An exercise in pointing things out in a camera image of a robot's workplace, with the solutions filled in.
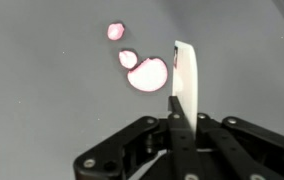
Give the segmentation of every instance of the black metal bracket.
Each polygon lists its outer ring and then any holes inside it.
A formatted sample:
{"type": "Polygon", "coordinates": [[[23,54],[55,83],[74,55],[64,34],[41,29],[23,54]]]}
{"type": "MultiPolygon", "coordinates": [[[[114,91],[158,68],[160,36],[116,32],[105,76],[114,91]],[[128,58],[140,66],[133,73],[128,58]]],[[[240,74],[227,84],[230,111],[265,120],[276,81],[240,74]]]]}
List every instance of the black metal bracket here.
{"type": "Polygon", "coordinates": [[[167,119],[142,117],[80,155],[76,180],[123,180],[166,150],[141,180],[283,180],[284,136],[236,117],[198,115],[194,139],[177,97],[167,119]]]}

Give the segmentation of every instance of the pink circle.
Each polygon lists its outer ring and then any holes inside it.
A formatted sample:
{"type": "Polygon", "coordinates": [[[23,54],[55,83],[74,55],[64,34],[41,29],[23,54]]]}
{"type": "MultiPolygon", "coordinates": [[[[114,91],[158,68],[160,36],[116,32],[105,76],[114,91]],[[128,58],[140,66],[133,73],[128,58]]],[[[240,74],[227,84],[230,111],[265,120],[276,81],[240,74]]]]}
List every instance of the pink circle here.
{"type": "Polygon", "coordinates": [[[124,33],[124,25],[121,23],[111,24],[108,29],[108,37],[110,40],[116,41],[122,38],[124,33]]]}
{"type": "Polygon", "coordinates": [[[137,55],[134,52],[128,50],[121,51],[119,53],[119,59],[121,65],[127,69],[132,69],[138,62],[137,55]]]}
{"type": "Polygon", "coordinates": [[[168,79],[168,69],[158,58],[146,59],[136,69],[129,71],[128,80],[138,90],[153,92],[164,86],[168,79]]]}

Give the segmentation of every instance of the gray background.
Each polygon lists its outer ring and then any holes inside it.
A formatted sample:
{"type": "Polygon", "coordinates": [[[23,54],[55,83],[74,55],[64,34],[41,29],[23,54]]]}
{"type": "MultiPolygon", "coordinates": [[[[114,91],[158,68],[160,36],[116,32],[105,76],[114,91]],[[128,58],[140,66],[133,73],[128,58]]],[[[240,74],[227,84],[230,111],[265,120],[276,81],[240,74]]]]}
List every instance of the gray background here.
{"type": "Polygon", "coordinates": [[[284,16],[272,0],[0,0],[0,180],[73,180],[79,154],[140,116],[165,117],[171,79],[138,92],[116,57],[132,47],[172,67],[175,40],[196,49],[200,111],[284,135],[284,16]],[[116,43],[115,20],[127,26],[116,43]]]}

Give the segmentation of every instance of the bolt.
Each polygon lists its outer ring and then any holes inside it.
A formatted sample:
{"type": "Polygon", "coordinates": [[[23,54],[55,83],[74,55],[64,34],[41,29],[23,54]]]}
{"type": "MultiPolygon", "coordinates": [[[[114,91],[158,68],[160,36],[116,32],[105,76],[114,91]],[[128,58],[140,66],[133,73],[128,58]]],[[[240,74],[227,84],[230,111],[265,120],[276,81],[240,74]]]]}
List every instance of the bolt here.
{"type": "Polygon", "coordinates": [[[198,114],[198,117],[199,117],[200,119],[205,119],[205,115],[204,115],[204,114],[198,114]]]}
{"type": "Polygon", "coordinates": [[[228,122],[229,122],[230,124],[236,124],[236,120],[235,120],[235,119],[229,119],[228,122]]]}
{"type": "Polygon", "coordinates": [[[187,174],[185,180],[199,180],[198,176],[195,174],[187,174]]]}
{"type": "Polygon", "coordinates": [[[263,176],[259,175],[259,174],[252,174],[250,176],[250,180],[266,180],[263,176]]]}
{"type": "Polygon", "coordinates": [[[95,161],[94,159],[88,159],[86,161],[84,161],[84,167],[85,168],[92,168],[95,165],[95,161]]]}
{"type": "Polygon", "coordinates": [[[173,115],[173,118],[174,118],[174,119],[180,119],[180,117],[181,117],[181,116],[180,116],[179,114],[174,114],[174,115],[173,115]]]}
{"type": "Polygon", "coordinates": [[[148,121],[147,121],[149,124],[153,124],[155,121],[154,121],[154,119],[148,119],[148,121]]]}

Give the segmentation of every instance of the pink blob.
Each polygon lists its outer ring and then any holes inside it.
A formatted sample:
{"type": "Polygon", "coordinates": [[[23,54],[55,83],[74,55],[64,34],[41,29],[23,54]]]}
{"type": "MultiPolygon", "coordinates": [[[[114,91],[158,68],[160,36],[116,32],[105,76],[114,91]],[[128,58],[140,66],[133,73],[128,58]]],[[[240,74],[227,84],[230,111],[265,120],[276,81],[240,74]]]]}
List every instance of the pink blob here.
{"type": "Polygon", "coordinates": [[[146,59],[139,67],[129,71],[130,84],[141,91],[153,92],[160,89],[168,79],[168,69],[161,59],[146,59]]]}
{"type": "Polygon", "coordinates": [[[133,68],[138,62],[138,56],[132,51],[121,51],[119,53],[120,63],[127,69],[133,68]]]}
{"type": "Polygon", "coordinates": [[[124,30],[125,30],[124,25],[121,23],[111,24],[108,29],[109,39],[113,41],[121,39],[124,30]]]}

